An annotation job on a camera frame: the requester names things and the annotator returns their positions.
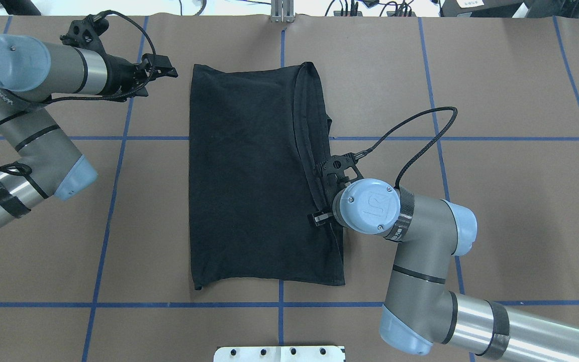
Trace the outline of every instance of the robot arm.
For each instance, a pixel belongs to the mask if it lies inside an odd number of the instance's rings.
[[[126,101],[147,96],[144,85],[177,76],[167,57],[145,54],[140,64],[106,54],[99,40],[111,12],[73,21],[63,44],[0,34],[0,134],[20,155],[0,167],[0,227],[27,214],[42,200],[73,197],[97,172],[44,109],[51,94],[87,94]]]
[[[394,348],[426,355],[448,343],[493,360],[579,360],[579,328],[446,290],[452,257],[475,241],[471,210],[361,178],[332,211],[344,227],[400,243],[379,330]]]

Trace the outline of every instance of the white metal bracket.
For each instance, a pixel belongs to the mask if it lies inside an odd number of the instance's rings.
[[[271,0],[272,23],[294,23],[294,0]]]
[[[342,346],[221,347],[214,362],[345,362]]]

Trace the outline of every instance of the metal plate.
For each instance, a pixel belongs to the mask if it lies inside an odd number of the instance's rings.
[[[221,347],[214,362],[345,362],[343,346]]]

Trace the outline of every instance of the blue joint cap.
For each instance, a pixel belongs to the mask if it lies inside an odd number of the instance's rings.
[[[477,219],[475,214],[469,208],[446,200],[443,201],[450,207],[455,218],[455,225],[457,225],[457,248],[455,248],[453,255],[466,255],[473,247],[477,237]]]
[[[399,195],[392,186],[375,178],[355,181],[341,192],[338,202],[345,224],[363,234],[390,230],[401,208]]]
[[[39,87],[50,71],[46,45],[26,35],[0,34],[0,87],[26,92]]]
[[[71,197],[92,184],[95,179],[97,179],[97,171],[88,162],[87,158],[82,155],[55,191],[55,196],[64,201],[71,199]]]
[[[400,351],[427,355],[432,348],[432,342],[418,335],[411,330],[404,322],[397,318],[385,305],[382,305],[381,327],[379,333],[381,338],[393,348]]]

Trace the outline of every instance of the carbon fiber band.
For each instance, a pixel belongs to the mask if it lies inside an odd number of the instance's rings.
[[[21,200],[10,194],[2,181],[0,181],[0,206],[15,218],[21,218],[30,212]]]
[[[487,302],[491,306],[493,312],[493,336],[489,346],[484,353],[476,354],[480,357],[496,360],[500,359],[506,348],[508,348],[508,341],[510,340],[510,322],[508,319],[508,312],[506,307],[495,302]]]
[[[414,195],[404,187],[399,188],[399,192],[401,199],[399,218],[397,218],[397,222],[393,225],[393,228],[390,229],[388,235],[383,237],[395,243],[400,242],[404,238],[404,235],[410,227],[412,215],[414,214]]]

